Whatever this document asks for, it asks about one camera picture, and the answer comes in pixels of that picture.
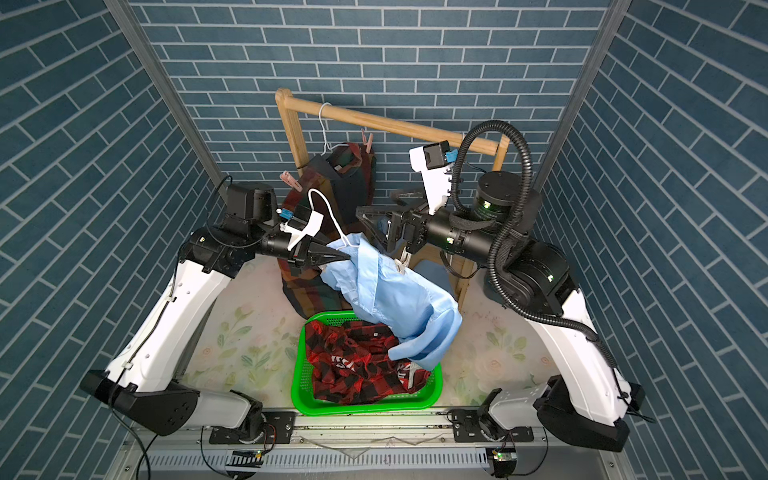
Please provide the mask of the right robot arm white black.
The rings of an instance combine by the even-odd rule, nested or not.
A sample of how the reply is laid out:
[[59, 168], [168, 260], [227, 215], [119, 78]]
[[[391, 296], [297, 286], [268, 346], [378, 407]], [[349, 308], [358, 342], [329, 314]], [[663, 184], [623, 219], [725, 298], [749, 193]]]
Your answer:
[[[520, 170], [483, 174], [472, 204], [465, 205], [460, 185], [466, 156], [488, 132], [512, 143]], [[532, 185], [531, 151], [522, 133], [488, 120], [457, 149], [443, 141], [414, 148], [410, 157], [422, 187], [395, 193], [390, 209], [361, 207], [357, 218], [380, 246], [404, 259], [432, 245], [443, 259], [473, 262], [485, 274], [486, 295], [533, 326], [558, 370], [527, 399], [492, 391], [478, 412], [484, 432], [500, 440], [532, 418], [569, 445], [621, 451], [630, 434], [627, 418], [639, 414], [645, 393], [619, 372], [563, 251], [531, 236], [542, 199]]]

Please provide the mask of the light blue shirt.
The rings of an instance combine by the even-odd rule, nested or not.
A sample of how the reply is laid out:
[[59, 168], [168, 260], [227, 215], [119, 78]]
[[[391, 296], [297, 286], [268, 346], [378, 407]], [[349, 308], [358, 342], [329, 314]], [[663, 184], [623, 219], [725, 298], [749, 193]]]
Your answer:
[[399, 343], [392, 360], [410, 360], [432, 371], [462, 324], [458, 303], [437, 284], [379, 253], [359, 233], [328, 244], [350, 256], [322, 268], [321, 279], [340, 292], [361, 320], [387, 326]]

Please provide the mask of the red black plaid shirt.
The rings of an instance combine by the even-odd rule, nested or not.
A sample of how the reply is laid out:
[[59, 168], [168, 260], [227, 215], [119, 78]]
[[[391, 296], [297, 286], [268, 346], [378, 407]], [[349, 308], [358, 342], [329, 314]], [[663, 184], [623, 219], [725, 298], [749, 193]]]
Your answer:
[[372, 404], [392, 395], [414, 394], [431, 378], [416, 364], [389, 357], [399, 340], [384, 324], [354, 320], [333, 326], [313, 320], [304, 332], [316, 400]]

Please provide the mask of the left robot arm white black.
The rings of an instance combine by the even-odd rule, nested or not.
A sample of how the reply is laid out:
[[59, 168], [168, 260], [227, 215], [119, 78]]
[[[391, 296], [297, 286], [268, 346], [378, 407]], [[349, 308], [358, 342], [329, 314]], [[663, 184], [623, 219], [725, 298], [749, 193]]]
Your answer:
[[183, 386], [176, 369], [219, 295], [247, 262], [267, 256], [306, 269], [347, 260], [321, 232], [324, 221], [334, 218], [328, 201], [320, 208], [285, 210], [264, 183], [230, 184], [222, 220], [208, 222], [182, 244], [171, 282], [136, 335], [105, 369], [88, 371], [81, 390], [159, 436], [219, 427], [238, 443], [264, 439], [260, 401]]

